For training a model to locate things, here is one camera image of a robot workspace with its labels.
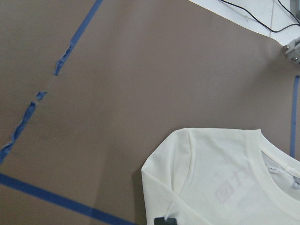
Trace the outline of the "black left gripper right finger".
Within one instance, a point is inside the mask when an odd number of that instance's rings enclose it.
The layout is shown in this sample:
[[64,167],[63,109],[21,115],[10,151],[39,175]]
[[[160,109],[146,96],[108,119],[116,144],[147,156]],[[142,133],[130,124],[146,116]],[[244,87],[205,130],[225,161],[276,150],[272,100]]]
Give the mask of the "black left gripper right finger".
[[177,225],[177,219],[168,217],[166,220],[166,224],[167,225]]

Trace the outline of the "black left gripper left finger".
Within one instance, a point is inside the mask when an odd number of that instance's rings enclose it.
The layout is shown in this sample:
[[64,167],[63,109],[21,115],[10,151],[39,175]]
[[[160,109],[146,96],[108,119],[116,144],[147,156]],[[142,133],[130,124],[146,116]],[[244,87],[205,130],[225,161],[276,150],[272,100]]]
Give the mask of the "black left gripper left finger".
[[165,218],[164,217],[154,218],[154,225],[165,225]]

